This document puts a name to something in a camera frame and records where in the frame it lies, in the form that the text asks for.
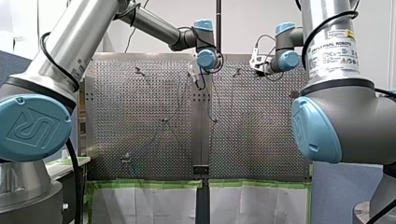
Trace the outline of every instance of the white wall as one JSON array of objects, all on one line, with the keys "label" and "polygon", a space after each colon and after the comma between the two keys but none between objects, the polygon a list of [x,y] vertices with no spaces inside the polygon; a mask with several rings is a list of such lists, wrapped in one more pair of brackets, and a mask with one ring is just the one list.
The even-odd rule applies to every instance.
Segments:
[{"label": "white wall", "polygon": [[[362,0],[355,20],[361,74],[370,78],[380,88],[390,88],[393,71],[390,69],[392,0]],[[150,0],[147,9],[166,21],[178,26],[191,26],[194,21],[209,18],[215,21],[216,1],[202,0]],[[282,21],[293,21],[301,25],[301,16],[291,0],[223,0],[222,50],[225,53],[249,54],[258,36],[275,34],[275,28]],[[110,25],[105,38],[104,51],[124,52],[131,27],[121,21]],[[263,39],[262,53],[273,43]],[[136,31],[128,52],[164,53],[171,50],[153,37]]]},{"label": "white wall", "polygon": [[53,30],[64,14],[68,1],[70,0],[0,0],[0,40],[5,40],[8,30],[11,30],[11,36],[15,40],[14,50],[9,50],[9,44],[6,48],[4,43],[0,45],[0,50],[33,59],[39,49],[39,37]]}]

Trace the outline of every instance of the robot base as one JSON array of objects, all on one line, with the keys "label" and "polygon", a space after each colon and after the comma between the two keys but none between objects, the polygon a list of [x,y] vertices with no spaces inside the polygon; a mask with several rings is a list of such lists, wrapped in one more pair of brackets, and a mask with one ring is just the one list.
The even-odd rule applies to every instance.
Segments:
[{"label": "robot base", "polygon": [[1,223],[62,224],[62,184],[55,182],[48,194],[31,201],[0,207]]},{"label": "robot base", "polygon": [[365,224],[370,219],[370,203],[360,203],[353,208],[353,224]]}]

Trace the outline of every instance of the metal bracket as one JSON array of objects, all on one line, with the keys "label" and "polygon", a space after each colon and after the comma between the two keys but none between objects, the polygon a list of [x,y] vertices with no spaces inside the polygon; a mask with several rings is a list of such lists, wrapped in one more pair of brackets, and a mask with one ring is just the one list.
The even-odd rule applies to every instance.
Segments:
[{"label": "metal bracket", "polygon": [[194,165],[193,173],[195,175],[209,175],[209,166],[208,165]]}]

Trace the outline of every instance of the warning sticker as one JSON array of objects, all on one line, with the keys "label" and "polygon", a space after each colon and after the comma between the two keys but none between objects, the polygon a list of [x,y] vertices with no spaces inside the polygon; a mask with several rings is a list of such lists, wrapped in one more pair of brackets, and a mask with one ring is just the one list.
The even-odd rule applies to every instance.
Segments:
[{"label": "warning sticker", "polygon": [[352,38],[355,39],[355,34],[351,30],[332,30],[327,32],[327,37],[331,38]]},{"label": "warning sticker", "polygon": [[351,38],[332,38],[308,49],[309,76],[326,76],[334,70],[359,72],[356,43]]}]

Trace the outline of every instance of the white paper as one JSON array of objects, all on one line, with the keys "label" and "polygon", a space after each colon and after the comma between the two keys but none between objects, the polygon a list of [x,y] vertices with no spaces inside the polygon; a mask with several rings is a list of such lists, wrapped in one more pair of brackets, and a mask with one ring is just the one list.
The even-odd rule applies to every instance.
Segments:
[{"label": "white paper", "polygon": [[14,35],[10,1],[0,0],[0,50],[12,53]]},{"label": "white paper", "polygon": [[99,189],[93,224],[195,224],[196,189]]},{"label": "white paper", "polygon": [[210,188],[211,224],[305,224],[307,189]]}]

